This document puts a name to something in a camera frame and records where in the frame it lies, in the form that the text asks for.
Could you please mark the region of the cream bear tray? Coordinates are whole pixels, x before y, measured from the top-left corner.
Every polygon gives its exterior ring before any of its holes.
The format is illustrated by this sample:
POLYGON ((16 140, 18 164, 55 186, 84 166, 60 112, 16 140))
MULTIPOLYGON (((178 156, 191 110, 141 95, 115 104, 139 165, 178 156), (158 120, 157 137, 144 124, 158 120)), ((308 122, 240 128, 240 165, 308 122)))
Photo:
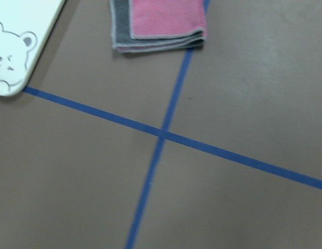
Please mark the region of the cream bear tray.
POLYGON ((64 1, 0 1, 0 96, 27 85, 64 1))

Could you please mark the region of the pink and grey cloth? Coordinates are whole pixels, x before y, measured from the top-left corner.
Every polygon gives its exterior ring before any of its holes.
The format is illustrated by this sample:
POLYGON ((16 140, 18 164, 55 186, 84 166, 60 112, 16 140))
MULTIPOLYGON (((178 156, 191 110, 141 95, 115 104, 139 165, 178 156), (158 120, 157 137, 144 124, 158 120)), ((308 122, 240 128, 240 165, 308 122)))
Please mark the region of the pink and grey cloth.
POLYGON ((205 2, 110 1, 112 47, 149 53, 201 47, 207 38, 205 2))

